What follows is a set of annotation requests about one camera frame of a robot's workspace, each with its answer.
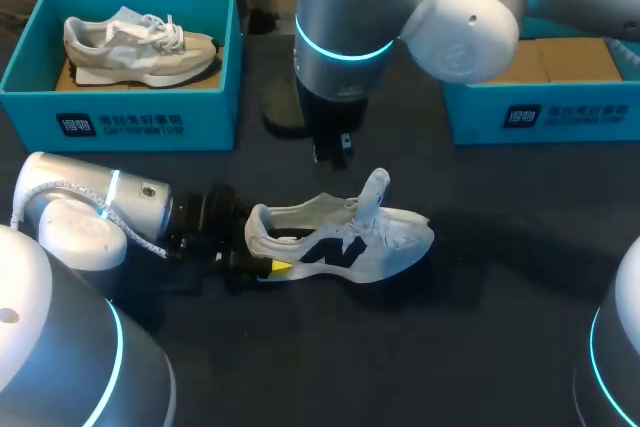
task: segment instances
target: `blue shoe box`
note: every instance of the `blue shoe box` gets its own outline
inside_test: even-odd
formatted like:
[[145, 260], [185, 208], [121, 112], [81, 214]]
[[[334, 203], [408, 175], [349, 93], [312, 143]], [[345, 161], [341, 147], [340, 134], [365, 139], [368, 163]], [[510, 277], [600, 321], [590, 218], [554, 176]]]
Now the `blue shoe box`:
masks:
[[[588, 37], [526, 19], [523, 39]], [[625, 43], [640, 54], [640, 45]], [[458, 145], [640, 140], [640, 68], [617, 51], [621, 82], [448, 84], [444, 98]]]
[[[121, 6], [224, 47], [218, 88], [55, 91], [63, 24], [100, 22]], [[226, 151], [234, 147], [243, 37], [236, 0], [39, 0], [2, 82], [0, 104], [29, 151]]]

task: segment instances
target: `shoe box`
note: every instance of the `shoe box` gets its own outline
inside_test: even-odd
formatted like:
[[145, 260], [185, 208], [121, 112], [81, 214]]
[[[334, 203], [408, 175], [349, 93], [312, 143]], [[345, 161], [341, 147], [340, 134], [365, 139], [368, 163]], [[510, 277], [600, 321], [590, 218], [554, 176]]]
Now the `shoe box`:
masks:
[[[79, 87], [63, 44], [69, 17], [100, 22], [121, 6], [222, 46], [220, 69], [177, 88]], [[29, 151], [227, 151], [234, 147], [243, 36], [236, 0], [39, 0], [0, 82], [0, 104]]]
[[[526, 19], [510, 67], [443, 84], [459, 145], [640, 140], [640, 67], [601, 38]], [[640, 45], [623, 43], [640, 54]]]

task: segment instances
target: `sneaker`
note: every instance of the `sneaker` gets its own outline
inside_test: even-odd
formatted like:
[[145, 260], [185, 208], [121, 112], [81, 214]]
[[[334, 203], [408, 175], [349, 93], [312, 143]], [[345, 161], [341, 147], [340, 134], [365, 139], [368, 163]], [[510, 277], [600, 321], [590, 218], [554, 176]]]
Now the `sneaker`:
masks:
[[334, 274], [356, 283], [396, 275], [429, 250], [429, 220], [414, 212], [380, 207], [389, 174], [375, 170], [357, 199], [320, 194], [295, 207], [257, 205], [245, 226], [254, 257], [292, 264], [269, 280]]
[[185, 32], [171, 16], [163, 22], [126, 7], [104, 22], [68, 18], [64, 45], [78, 85], [182, 85], [212, 71], [218, 53], [213, 38]]

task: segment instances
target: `black n logo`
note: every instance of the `black n logo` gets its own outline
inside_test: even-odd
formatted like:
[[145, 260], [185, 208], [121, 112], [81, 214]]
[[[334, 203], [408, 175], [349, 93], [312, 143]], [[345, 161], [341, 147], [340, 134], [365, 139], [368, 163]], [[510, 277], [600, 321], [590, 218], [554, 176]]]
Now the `black n logo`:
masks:
[[367, 250], [367, 244], [362, 237], [356, 237], [344, 253], [342, 253], [342, 239], [322, 239], [304, 254], [300, 262], [312, 264], [324, 259], [329, 265], [351, 267], [365, 250]]

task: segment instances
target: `black tabletop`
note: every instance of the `black tabletop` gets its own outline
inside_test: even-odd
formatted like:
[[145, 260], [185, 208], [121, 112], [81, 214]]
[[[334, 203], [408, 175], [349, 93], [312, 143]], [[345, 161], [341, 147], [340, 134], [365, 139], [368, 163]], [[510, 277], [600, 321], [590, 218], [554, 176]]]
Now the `black tabletop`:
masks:
[[[357, 195], [391, 174], [386, 205], [433, 218], [430, 259], [369, 286], [335, 278], [163, 301], [156, 334], [181, 426], [573, 425], [572, 365], [640, 234], [640, 145], [456, 148], [438, 84], [399, 47], [347, 171], [262, 125], [265, 86], [290, 74], [287, 37], [249, 38], [232, 153], [75, 157], [171, 183], [215, 182], [268, 205]], [[27, 156], [0, 116], [0, 215]], [[136, 269], [146, 257], [135, 253]]]

